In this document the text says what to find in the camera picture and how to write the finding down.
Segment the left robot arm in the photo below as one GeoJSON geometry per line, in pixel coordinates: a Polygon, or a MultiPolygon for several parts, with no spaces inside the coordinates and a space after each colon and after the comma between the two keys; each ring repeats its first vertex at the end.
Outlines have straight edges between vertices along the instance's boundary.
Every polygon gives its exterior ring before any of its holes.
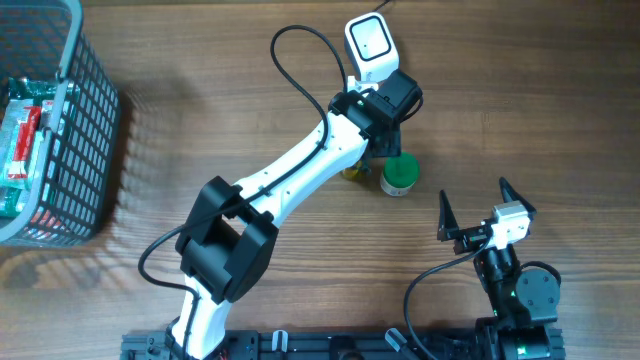
{"type": "Polygon", "coordinates": [[[176,242],[189,290],[172,327],[182,359],[204,359],[225,337],[226,318],[269,266],[281,225],[328,179],[365,153],[400,153],[400,124],[423,102],[418,83],[395,70],[378,88],[337,94],[300,143],[234,184],[204,185],[176,242]]]}

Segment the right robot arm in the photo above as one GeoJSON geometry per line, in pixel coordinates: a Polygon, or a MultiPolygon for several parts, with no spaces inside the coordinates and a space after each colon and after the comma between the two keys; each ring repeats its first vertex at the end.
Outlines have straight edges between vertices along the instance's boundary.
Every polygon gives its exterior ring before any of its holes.
{"type": "Polygon", "coordinates": [[[473,265],[488,295],[493,315],[475,324],[478,359],[564,359],[558,320],[561,275],[541,261],[521,262],[515,244],[530,235],[535,207],[505,179],[499,179],[503,202],[480,225],[458,225],[445,191],[439,193],[437,238],[454,243],[454,253],[473,256],[473,265]]]}

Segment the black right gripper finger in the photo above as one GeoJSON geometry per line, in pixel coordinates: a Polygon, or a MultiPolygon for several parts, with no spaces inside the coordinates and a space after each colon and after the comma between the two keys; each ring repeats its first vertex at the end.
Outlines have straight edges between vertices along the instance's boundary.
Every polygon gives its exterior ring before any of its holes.
{"type": "Polygon", "coordinates": [[[520,195],[512,187],[512,185],[507,181],[505,177],[499,178],[499,187],[500,187],[503,201],[505,203],[519,201],[524,206],[524,208],[526,209],[529,215],[536,214],[536,208],[529,201],[527,201],[522,195],[520,195]]]}
{"type": "Polygon", "coordinates": [[[439,209],[437,239],[441,242],[453,240],[457,237],[459,226],[444,190],[439,192],[439,209]]]}

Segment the yellow dish soap bottle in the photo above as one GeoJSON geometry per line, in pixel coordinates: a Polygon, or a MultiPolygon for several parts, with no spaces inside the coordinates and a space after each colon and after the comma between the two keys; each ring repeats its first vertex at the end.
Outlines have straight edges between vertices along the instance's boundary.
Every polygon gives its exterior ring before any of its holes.
{"type": "Polygon", "coordinates": [[[349,181],[359,181],[370,173],[371,168],[366,160],[359,160],[341,171],[342,176],[349,181]]]}

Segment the green lid white jar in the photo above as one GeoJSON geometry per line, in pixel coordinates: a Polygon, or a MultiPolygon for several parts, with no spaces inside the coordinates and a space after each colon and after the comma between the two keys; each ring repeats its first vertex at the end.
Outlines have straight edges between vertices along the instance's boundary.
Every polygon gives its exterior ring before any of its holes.
{"type": "Polygon", "coordinates": [[[380,177],[382,190],[390,196],[406,196],[420,176],[418,159],[407,152],[386,160],[380,177]]]}

